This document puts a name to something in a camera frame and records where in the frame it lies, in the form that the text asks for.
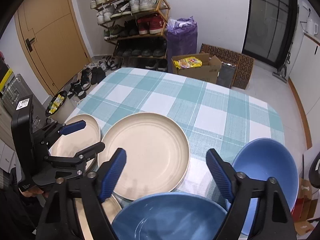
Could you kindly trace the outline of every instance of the table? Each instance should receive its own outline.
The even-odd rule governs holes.
[[[223,207],[224,198],[206,166],[207,150],[214,148],[224,161],[232,163],[240,149],[254,139],[273,138],[284,144],[281,119],[267,103],[201,80],[139,68],[121,68],[109,74],[69,118],[90,114],[105,135],[114,123],[139,112],[167,116],[187,135],[190,164],[174,191],[201,195]],[[116,198],[122,207],[130,203]]]

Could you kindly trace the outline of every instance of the screw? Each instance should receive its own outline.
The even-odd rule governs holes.
[[[242,171],[237,172],[236,174],[237,174],[237,176],[238,176],[239,178],[241,178],[241,179],[244,179],[244,178],[245,178],[245,174],[244,174]]]
[[[90,178],[90,179],[92,179],[92,178],[94,178],[96,175],[97,175],[97,173],[95,173],[94,171],[91,171],[91,172],[89,172],[89,173],[87,174],[87,177]]]
[[[276,180],[276,178],[274,178],[274,177],[270,177],[270,178],[269,178],[269,181],[270,181],[271,183],[273,183],[273,184],[277,183],[277,180]]]
[[[56,179],[56,183],[61,184],[62,182],[64,182],[64,178],[57,178]]]

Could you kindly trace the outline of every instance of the bowl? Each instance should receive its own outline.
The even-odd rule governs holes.
[[[212,240],[227,212],[189,193],[159,193],[123,208],[112,222],[119,240]]]
[[[299,176],[296,164],[286,147],[270,138],[259,138],[247,143],[238,153],[232,163],[236,171],[242,171],[251,179],[267,180],[275,177],[284,193],[290,211],[297,199]],[[242,234],[249,235],[257,198],[250,200],[247,217],[242,228]],[[230,203],[226,200],[227,209]]]

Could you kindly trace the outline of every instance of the glass door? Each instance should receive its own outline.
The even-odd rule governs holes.
[[[251,0],[242,52],[276,68],[288,54],[297,17],[297,0]]]

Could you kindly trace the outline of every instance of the beige plate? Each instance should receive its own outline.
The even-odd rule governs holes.
[[[137,113],[115,123],[102,142],[98,165],[108,161],[117,148],[127,153],[127,162],[114,190],[136,200],[168,192],[180,184],[190,160],[184,131],[173,120],[159,114]]]
[[[77,213],[78,213],[78,218],[81,226],[81,230],[84,236],[85,240],[93,240],[89,225],[87,222],[87,218],[84,213],[84,208],[82,204],[81,198],[75,198],[75,203],[76,203],[76,208],[77,208]],[[114,218],[116,215],[120,212],[121,206],[119,205],[118,201],[116,198],[111,195],[111,198],[108,198],[105,202],[102,204],[103,210],[107,215],[107,218],[110,222],[110,224],[113,222]]]
[[[78,151],[101,141],[99,125],[94,117],[89,114],[76,115],[70,118],[66,124],[80,120],[86,122],[85,128],[68,135],[62,135],[52,146],[52,156],[73,157]],[[87,162],[86,170],[90,168],[93,161],[94,159]]]

